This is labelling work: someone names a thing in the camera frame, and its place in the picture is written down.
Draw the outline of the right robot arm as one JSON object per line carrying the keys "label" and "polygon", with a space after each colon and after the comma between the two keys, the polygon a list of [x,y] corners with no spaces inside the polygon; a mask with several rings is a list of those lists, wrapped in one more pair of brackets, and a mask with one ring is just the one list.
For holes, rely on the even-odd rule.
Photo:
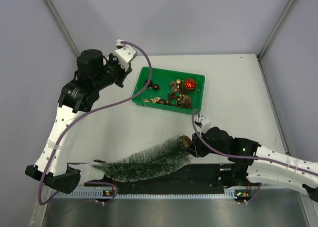
{"label": "right robot arm", "polygon": [[273,151],[256,141],[234,138],[213,127],[183,137],[194,157],[217,154],[232,162],[231,172],[219,182],[224,187],[269,184],[291,189],[318,200],[318,164]]}

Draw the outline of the small green christmas tree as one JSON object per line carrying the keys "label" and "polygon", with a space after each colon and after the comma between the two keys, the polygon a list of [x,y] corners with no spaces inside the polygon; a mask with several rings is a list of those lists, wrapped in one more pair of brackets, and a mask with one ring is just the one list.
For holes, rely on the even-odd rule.
{"label": "small green christmas tree", "polygon": [[116,162],[95,161],[93,168],[119,182],[135,182],[162,177],[191,163],[187,136],[173,137],[160,145],[134,153]]}

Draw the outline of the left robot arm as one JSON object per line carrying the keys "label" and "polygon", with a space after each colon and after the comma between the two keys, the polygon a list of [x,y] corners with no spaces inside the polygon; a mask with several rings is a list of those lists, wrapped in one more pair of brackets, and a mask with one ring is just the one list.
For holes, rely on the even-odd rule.
{"label": "left robot arm", "polygon": [[118,47],[108,57],[96,49],[81,52],[74,78],[61,90],[45,147],[35,164],[26,167],[27,176],[62,193],[75,190],[84,174],[80,168],[70,166],[68,159],[84,116],[91,111],[102,89],[112,84],[123,87],[136,56],[137,52],[128,45]]}

